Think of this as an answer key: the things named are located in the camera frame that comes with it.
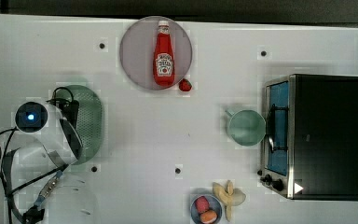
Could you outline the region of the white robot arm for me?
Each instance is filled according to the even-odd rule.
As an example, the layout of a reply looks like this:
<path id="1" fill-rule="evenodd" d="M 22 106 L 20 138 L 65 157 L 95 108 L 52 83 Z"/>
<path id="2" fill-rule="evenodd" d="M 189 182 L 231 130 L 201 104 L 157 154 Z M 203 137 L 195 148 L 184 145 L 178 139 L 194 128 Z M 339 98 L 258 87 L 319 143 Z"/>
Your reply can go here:
<path id="1" fill-rule="evenodd" d="M 101 224 L 100 206 L 74 168 L 86 159 L 86 138 L 70 104 L 28 101 L 14 113 L 15 127 L 0 166 L 10 224 Z"/>

